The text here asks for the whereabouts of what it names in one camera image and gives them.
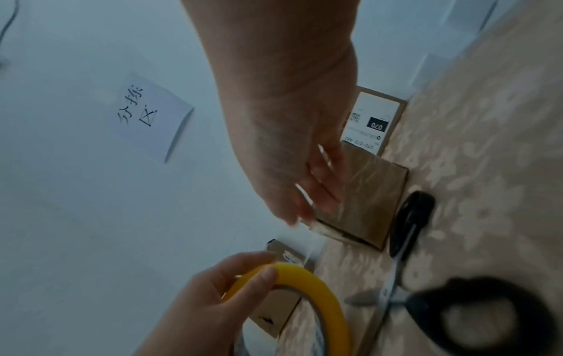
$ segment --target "paper sign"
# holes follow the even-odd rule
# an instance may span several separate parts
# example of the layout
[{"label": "paper sign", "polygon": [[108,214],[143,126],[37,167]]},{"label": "paper sign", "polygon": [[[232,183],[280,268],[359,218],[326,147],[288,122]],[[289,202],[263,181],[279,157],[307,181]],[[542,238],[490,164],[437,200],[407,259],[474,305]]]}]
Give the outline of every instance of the paper sign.
[{"label": "paper sign", "polygon": [[361,92],[341,140],[378,155],[398,109],[396,101]]},{"label": "paper sign", "polygon": [[165,162],[194,107],[137,75],[129,75],[121,90],[110,125],[159,161]]}]

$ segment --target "packing tape roll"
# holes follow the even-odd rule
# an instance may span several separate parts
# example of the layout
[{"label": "packing tape roll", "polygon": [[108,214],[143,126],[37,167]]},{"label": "packing tape roll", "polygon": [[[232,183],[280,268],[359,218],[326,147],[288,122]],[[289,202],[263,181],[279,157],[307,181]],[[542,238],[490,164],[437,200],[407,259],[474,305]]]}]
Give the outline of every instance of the packing tape roll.
[{"label": "packing tape roll", "polygon": [[[239,278],[230,290],[225,293],[223,300],[229,300],[256,273],[265,266],[260,266]],[[348,324],[340,303],[328,286],[317,276],[301,266],[289,263],[275,263],[277,280],[275,289],[290,289],[307,299],[321,322],[324,339],[325,356],[350,356],[351,343]]]}]

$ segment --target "cardboard box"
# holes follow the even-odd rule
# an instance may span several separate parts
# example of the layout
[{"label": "cardboard box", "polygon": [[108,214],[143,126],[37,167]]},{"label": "cardboard box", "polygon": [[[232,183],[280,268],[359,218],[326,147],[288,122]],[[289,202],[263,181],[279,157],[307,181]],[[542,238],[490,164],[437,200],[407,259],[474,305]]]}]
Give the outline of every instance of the cardboard box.
[{"label": "cardboard box", "polygon": [[310,228],[345,243],[381,250],[409,171],[349,143],[341,145],[350,172],[344,203],[335,216],[316,210],[316,220],[323,226],[315,224]]},{"label": "cardboard box", "polygon": [[358,86],[342,140],[381,156],[405,108],[405,100]]},{"label": "cardboard box", "polygon": [[[302,266],[305,259],[303,255],[278,240],[268,242],[266,250],[276,253],[277,262],[286,262]],[[307,261],[304,267],[309,272],[314,272],[315,268],[312,261]],[[300,300],[301,296],[294,291],[281,289],[273,290],[254,313],[252,313],[250,319],[262,330],[272,337],[277,338]]]}]

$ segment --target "cable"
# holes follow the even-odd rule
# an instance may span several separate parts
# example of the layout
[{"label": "cable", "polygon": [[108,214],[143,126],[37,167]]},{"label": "cable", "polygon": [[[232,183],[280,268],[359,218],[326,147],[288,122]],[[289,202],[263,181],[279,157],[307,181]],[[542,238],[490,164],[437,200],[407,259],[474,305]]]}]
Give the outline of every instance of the cable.
[{"label": "cable", "polygon": [[15,6],[13,8],[12,16],[10,17],[6,25],[4,25],[4,27],[2,28],[2,32],[0,32],[0,45],[2,44],[2,40],[4,39],[6,32],[8,31],[10,26],[12,26],[12,23],[16,19],[16,16],[18,15],[19,12],[19,0],[14,0],[14,2],[15,2]]}]

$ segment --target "floral patterned cloth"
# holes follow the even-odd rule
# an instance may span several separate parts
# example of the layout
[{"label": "floral patterned cloth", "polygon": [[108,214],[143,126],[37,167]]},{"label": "floral patterned cloth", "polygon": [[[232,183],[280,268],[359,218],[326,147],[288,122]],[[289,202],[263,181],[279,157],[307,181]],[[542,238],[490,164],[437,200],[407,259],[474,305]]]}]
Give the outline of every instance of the floral patterned cloth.
[{"label": "floral patterned cloth", "polygon": [[[563,1],[520,5],[417,94],[384,158],[411,170],[405,196],[437,199],[401,284],[409,291],[455,276],[492,275],[540,296],[563,321]],[[385,280],[384,253],[330,241],[316,273],[343,300]],[[357,346],[373,310],[342,304]],[[447,316],[468,345],[510,329],[510,310]],[[279,355],[308,355],[311,308],[301,303]],[[443,355],[404,309],[392,310],[372,355]],[[553,355],[563,354],[560,341]]]}]

